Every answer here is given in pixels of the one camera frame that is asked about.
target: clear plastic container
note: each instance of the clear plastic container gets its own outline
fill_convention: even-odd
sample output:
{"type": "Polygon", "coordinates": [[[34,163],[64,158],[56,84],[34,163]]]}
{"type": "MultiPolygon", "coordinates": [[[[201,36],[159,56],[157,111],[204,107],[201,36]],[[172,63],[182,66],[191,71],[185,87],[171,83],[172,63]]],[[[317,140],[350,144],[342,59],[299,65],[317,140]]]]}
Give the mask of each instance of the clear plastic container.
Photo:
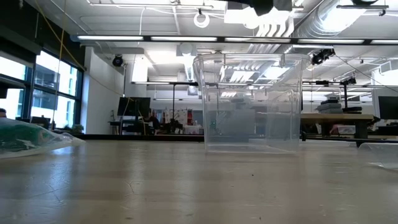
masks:
{"type": "Polygon", "coordinates": [[[194,61],[208,152],[299,148],[306,55],[209,54],[194,61]]]}

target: table leg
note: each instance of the table leg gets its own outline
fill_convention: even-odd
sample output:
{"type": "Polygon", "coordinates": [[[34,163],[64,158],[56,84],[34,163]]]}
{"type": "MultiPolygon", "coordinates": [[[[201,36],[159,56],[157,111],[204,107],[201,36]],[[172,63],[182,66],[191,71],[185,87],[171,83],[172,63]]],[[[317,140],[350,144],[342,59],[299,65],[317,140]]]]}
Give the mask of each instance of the table leg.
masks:
{"type": "Polygon", "coordinates": [[[328,136],[330,136],[331,127],[332,127],[331,124],[321,124],[322,137],[328,137],[328,136]]]}
{"type": "MultiPolygon", "coordinates": [[[[355,138],[356,139],[367,139],[368,138],[368,123],[366,121],[355,122],[355,138]]],[[[362,141],[357,141],[356,146],[361,146],[362,141]]]]}

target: person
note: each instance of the person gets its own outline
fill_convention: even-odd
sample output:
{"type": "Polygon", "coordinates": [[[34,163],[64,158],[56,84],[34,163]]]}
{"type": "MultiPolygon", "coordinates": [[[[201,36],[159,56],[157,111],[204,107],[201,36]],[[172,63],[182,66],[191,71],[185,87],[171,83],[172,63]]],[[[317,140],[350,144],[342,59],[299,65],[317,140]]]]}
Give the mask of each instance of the person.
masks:
{"type": "Polygon", "coordinates": [[[7,111],[3,108],[0,108],[0,118],[7,118],[7,111]]]}
{"type": "Polygon", "coordinates": [[[148,115],[146,117],[144,117],[144,122],[145,123],[152,122],[152,127],[155,129],[155,134],[157,134],[159,132],[159,129],[160,129],[159,120],[157,118],[155,118],[154,116],[152,116],[150,112],[148,113],[148,115]]]}

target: black monitor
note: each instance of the black monitor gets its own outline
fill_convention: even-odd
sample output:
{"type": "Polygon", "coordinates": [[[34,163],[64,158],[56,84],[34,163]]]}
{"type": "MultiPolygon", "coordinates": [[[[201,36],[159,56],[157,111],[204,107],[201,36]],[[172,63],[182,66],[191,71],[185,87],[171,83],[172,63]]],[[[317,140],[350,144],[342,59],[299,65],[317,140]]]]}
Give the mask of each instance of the black monitor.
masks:
{"type": "Polygon", "coordinates": [[[149,97],[120,97],[118,116],[148,116],[149,107],[149,97]]]}
{"type": "Polygon", "coordinates": [[[51,118],[43,118],[43,117],[32,117],[32,124],[39,125],[40,127],[43,127],[45,129],[48,129],[50,127],[50,121],[51,118]]]}
{"type": "Polygon", "coordinates": [[[381,119],[398,119],[398,96],[379,96],[381,119]]]}

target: ceiling mounted camera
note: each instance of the ceiling mounted camera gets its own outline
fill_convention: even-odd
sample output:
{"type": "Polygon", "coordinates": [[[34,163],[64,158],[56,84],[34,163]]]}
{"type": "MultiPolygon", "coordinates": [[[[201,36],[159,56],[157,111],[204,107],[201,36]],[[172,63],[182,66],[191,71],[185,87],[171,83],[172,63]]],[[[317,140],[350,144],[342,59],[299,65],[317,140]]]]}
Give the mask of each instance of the ceiling mounted camera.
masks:
{"type": "Polygon", "coordinates": [[[113,66],[121,67],[123,65],[123,55],[115,55],[112,61],[113,66]]]}

